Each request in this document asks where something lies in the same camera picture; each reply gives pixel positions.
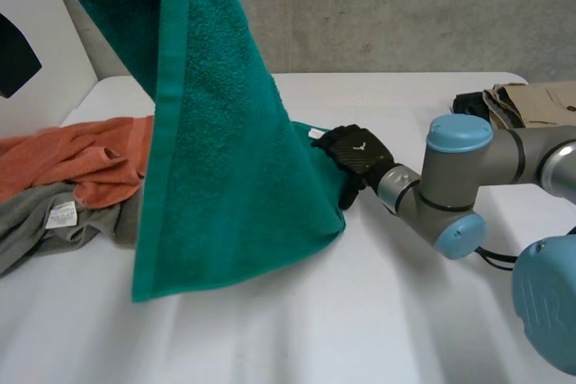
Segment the black cable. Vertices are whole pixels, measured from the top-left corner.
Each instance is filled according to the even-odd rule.
[[[496,254],[495,252],[492,251],[488,251],[486,249],[484,249],[483,247],[478,246],[476,248],[476,252],[479,255],[483,255],[486,256],[488,258],[491,258],[492,260],[496,260],[496,261],[502,261],[503,263],[515,263],[516,260],[518,259],[517,256],[514,255],[503,255],[503,254]]]
[[[489,265],[491,265],[492,267],[496,267],[499,270],[505,270],[507,272],[512,272],[512,270],[514,270],[513,267],[504,267],[502,265],[497,265],[495,263],[493,263],[492,261],[490,261],[488,258],[486,258],[481,252],[478,252],[478,250],[474,251],[476,252],[476,254],[478,254],[480,256],[480,258],[482,260],[484,260],[486,263],[488,263]]]

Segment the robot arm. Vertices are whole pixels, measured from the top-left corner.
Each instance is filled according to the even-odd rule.
[[[422,175],[396,163],[356,125],[312,145],[350,174],[340,208],[370,186],[392,214],[453,260],[478,250],[486,237],[484,219],[473,211],[481,186],[535,183],[576,203],[576,127],[492,131],[481,118],[443,116],[430,125]],[[576,236],[548,237],[509,261],[526,338],[554,367],[576,375]]]
[[[485,238],[473,211],[479,187],[522,183],[576,202],[576,127],[492,131],[477,117],[443,116],[430,125],[422,175],[396,165],[376,193],[439,253],[458,259]]]

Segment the gray cloth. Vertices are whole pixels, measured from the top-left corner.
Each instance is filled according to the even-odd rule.
[[[142,182],[142,186],[138,191],[121,205],[120,217],[116,224],[114,236],[114,243],[118,246],[132,249],[136,247],[143,189],[144,182]]]
[[[0,202],[0,275],[30,255],[78,249],[98,233],[114,236],[120,204],[90,210],[76,203],[74,227],[46,229],[52,208],[74,200],[74,187],[69,183],[38,186]]]

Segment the white wall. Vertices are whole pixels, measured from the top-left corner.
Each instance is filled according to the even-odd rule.
[[[42,64],[10,99],[0,97],[0,137],[59,125],[97,81],[68,10],[62,0],[0,0],[0,13],[20,29]]]

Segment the white table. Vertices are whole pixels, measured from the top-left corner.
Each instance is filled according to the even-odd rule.
[[[291,116],[356,122],[419,171],[428,124],[458,93],[523,81],[504,73],[276,76]],[[66,124],[144,116],[129,77],[104,80]],[[487,247],[524,246],[576,225],[533,186],[481,190]],[[58,384],[572,383],[523,335],[510,274],[450,262],[371,192],[346,232],[293,267],[222,290],[131,303],[134,253],[99,237],[0,280],[0,382]]]

